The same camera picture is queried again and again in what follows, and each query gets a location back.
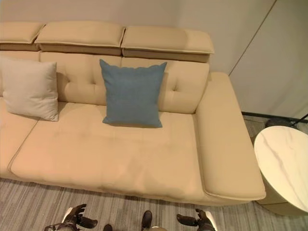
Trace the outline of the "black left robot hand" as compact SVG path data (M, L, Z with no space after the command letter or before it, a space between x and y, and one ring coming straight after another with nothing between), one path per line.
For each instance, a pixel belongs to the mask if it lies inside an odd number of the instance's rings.
M93 229L97 226L98 221L96 219L90 219L83 216L86 204L77 205L75 207L70 207L64 214L62 223L72 224L74 226L79 225L86 229Z

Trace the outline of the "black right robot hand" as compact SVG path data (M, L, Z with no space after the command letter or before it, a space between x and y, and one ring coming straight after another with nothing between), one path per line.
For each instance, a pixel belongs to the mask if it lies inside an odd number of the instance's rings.
M198 231L216 231L217 226L214 221L214 217L209 211L203 211L201 209L195 210L198 215L198 219L189 216L183 216L181 214L177 214L177 221L185 226L197 227Z

